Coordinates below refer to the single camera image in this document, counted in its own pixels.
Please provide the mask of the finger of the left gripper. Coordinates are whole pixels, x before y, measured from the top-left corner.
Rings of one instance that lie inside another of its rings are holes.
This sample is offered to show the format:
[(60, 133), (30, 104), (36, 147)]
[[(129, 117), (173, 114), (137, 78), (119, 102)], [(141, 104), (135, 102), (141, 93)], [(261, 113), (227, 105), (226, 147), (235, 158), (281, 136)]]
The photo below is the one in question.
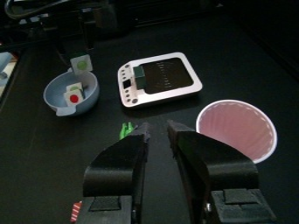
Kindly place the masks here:
[(76, 38), (62, 38), (59, 52), (67, 60), (75, 58), (80, 54), (80, 41)]
[(95, 38), (97, 38), (94, 28), (83, 25), (80, 27), (80, 30), (82, 30), (82, 37), (83, 37), (83, 42), (84, 42), (84, 50), (87, 53), (90, 53), (94, 49)]

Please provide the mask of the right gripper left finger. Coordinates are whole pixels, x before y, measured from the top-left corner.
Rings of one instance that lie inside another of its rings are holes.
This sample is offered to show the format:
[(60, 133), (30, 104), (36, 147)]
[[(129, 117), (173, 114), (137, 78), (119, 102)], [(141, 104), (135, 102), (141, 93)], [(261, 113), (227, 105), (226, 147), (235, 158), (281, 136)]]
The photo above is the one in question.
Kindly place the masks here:
[(141, 224), (150, 125), (145, 122), (88, 165), (76, 224)]

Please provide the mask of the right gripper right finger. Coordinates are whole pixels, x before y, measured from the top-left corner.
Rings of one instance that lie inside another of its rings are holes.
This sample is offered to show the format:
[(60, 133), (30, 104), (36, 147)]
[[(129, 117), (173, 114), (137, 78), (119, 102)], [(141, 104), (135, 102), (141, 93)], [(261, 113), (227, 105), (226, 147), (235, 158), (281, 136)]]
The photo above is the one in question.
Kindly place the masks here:
[(275, 224), (251, 159), (185, 124), (169, 122), (191, 224)]

